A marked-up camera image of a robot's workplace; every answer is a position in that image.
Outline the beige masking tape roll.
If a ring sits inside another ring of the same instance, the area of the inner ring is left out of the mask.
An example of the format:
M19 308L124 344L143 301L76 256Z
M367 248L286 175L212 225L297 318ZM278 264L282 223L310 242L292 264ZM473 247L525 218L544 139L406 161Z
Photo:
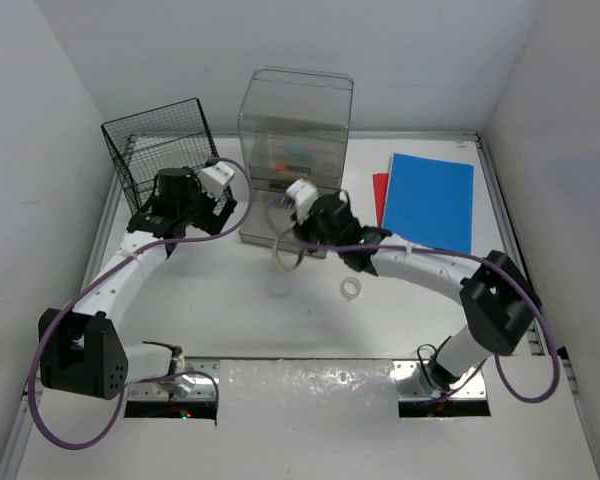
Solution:
M299 250L299 252L296 255L296 260L293 264L285 264L283 262L283 260L280 257L280 244L283 238L286 238L288 235L290 235L293 232L293 228L289 227L286 230L284 230L282 233L280 233L277 238L274 240L271 250L272 250L272 259L277 267L277 269L281 272L281 273L291 273L294 270L296 270L303 262L304 257L305 257L305 249L301 248Z

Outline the black wire mesh shelf rack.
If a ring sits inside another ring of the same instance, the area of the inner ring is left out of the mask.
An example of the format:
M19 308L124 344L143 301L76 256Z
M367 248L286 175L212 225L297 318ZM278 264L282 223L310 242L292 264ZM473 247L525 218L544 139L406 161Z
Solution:
M218 155L197 98L107 121L101 132L132 213L148 200L159 170L199 171Z

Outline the orange black highlighter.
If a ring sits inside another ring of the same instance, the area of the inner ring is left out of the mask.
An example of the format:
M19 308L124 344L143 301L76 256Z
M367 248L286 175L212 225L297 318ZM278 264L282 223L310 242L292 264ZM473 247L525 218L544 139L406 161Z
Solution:
M274 170L278 171L278 172L287 172L287 173L302 174L302 175L311 173L311 169L309 167L302 166L302 165L282 164L282 163L275 164Z

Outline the red folder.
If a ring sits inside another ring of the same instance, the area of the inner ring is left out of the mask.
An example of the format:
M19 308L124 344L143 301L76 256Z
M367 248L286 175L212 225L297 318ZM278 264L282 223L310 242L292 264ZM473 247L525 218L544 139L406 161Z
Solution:
M374 205L377 225L382 226L387 197L389 174L374 173L372 175Z

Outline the blue glue stick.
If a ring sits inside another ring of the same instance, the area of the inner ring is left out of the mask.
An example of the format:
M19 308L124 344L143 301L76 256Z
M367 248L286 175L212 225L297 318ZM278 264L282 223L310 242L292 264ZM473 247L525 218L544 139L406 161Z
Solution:
M285 151L287 153L289 153L290 155L294 155L299 158L313 158L314 157L313 153L310 150L307 150L305 148L298 147L298 146L287 145L285 147Z

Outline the clear plastic drawer organizer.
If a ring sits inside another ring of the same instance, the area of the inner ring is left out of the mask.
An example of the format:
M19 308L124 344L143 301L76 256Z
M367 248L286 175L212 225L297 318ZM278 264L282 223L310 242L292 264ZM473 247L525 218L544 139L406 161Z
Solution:
M354 81L341 73L267 66L255 70L239 111L242 158L255 191L248 219L239 229L246 244L270 247L276 234L265 207L297 179L307 178L321 194L342 185L351 120ZM313 158L285 151L310 150ZM277 163L302 165L310 174L274 170Z

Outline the blue folder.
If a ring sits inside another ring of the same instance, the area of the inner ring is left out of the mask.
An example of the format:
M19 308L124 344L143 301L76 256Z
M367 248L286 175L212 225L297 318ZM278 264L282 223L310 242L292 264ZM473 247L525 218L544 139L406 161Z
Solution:
M382 228L427 247L469 253L474 167L395 153Z

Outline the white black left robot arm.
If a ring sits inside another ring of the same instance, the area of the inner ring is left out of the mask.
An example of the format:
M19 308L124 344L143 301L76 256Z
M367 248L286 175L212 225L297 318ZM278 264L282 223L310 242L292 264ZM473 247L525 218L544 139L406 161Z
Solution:
M120 245L78 300L39 320L39 378L50 389L106 400L128 384L163 380L182 369L180 347L158 341L122 342L126 311L151 273L193 227L206 240L221 236L236 202L235 171L227 160L200 169L159 170L146 202L131 217Z

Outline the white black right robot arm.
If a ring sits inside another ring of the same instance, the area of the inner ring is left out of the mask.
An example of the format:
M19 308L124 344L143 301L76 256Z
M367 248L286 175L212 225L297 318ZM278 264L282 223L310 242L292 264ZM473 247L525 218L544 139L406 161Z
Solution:
M491 356L509 356L540 311L541 302L503 252L485 257L424 247L399 235L364 226L348 194L320 194L306 181L286 191L292 231L307 250L330 250L352 270L403 280L459 304L465 325L446 339L424 368L432 388L450 391L471 367Z

